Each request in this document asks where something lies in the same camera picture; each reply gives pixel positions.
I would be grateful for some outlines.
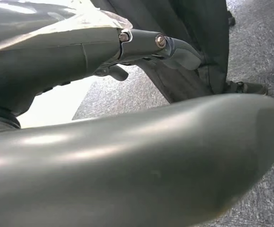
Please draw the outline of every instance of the black fabric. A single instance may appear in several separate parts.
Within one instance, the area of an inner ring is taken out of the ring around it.
[[[211,95],[213,94],[212,90],[214,90],[214,93],[219,94],[224,88],[229,55],[226,4],[225,1],[220,1],[225,3],[224,15],[226,28],[226,31],[222,33],[223,36],[225,35],[224,38],[221,34],[217,34],[222,29],[217,29],[214,34],[208,36],[208,31],[214,31],[213,28],[206,30],[207,26],[213,26],[214,23],[210,22],[212,15],[210,15],[210,18],[203,18],[203,15],[205,15],[208,9],[200,7],[200,3],[195,4],[196,1],[92,0],[96,7],[116,12],[125,17],[131,21],[134,28],[158,31],[168,36],[185,40],[201,53],[203,60],[198,71],[171,70],[159,62],[140,61],[137,63],[170,103]],[[186,17],[180,9],[186,7],[188,4],[186,2],[191,2],[190,5],[194,8],[189,9],[189,11],[202,10],[202,12],[193,13],[189,17]],[[207,7],[214,5],[212,2],[210,3],[209,0],[205,0],[205,2],[208,2]],[[217,41],[217,44],[211,42],[212,35],[216,36],[214,41]],[[219,51],[220,48],[222,48],[221,43],[226,46],[223,52]]]

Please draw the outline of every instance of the gray carpet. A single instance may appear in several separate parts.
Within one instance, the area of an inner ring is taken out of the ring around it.
[[[266,83],[274,96],[274,0],[229,0],[228,6],[237,21],[230,31],[229,77],[235,81]],[[129,73],[125,82],[97,79],[74,119],[168,104],[142,70],[131,67]],[[199,226],[274,227],[274,167],[225,216]]]

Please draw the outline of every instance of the bolt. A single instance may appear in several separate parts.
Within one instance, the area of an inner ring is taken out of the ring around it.
[[[161,34],[156,36],[156,44],[159,48],[165,48],[166,46],[165,37]]]
[[[122,42],[127,42],[130,40],[130,37],[127,33],[122,33],[119,35],[119,40]]]

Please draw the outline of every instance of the black shoe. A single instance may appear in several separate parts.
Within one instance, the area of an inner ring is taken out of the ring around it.
[[[244,83],[232,81],[228,82],[228,87],[225,93],[246,93],[246,94],[258,94],[258,95],[268,95],[268,88],[263,84],[255,83]]]
[[[229,18],[228,25],[229,27],[235,25],[235,19],[235,17],[232,16],[232,14],[230,11],[227,11],[227,15]]]

